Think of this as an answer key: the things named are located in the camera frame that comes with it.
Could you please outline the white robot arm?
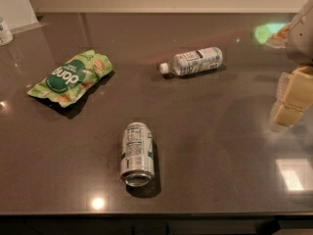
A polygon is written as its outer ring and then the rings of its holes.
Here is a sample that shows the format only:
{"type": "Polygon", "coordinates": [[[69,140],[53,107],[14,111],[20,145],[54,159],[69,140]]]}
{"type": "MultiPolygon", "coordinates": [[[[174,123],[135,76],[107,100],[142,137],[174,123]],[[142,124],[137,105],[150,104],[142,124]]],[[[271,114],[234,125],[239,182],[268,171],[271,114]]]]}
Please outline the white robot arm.
{"type": "Polygon", "coordinates": [[[285,48],[297,64],[291,73],[281,74],[270,114],[270,129],[281,132],[292,127],[313,105],[313,0],[308,0],[290,23],[272,34],[266,45],[285,48]]]}

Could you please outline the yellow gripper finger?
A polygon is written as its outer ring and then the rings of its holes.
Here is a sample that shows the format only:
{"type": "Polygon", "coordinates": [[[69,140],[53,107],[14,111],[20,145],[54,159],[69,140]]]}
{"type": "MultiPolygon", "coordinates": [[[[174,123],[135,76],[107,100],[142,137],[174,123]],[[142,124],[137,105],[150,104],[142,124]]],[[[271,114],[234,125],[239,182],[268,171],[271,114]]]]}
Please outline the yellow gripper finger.
{"type": "Polygon", "coordinates": [[[276,102],[270,114],[271,130],[286,130],[313,105],[313,67],[298,67],[279,78],[276,102]]]}

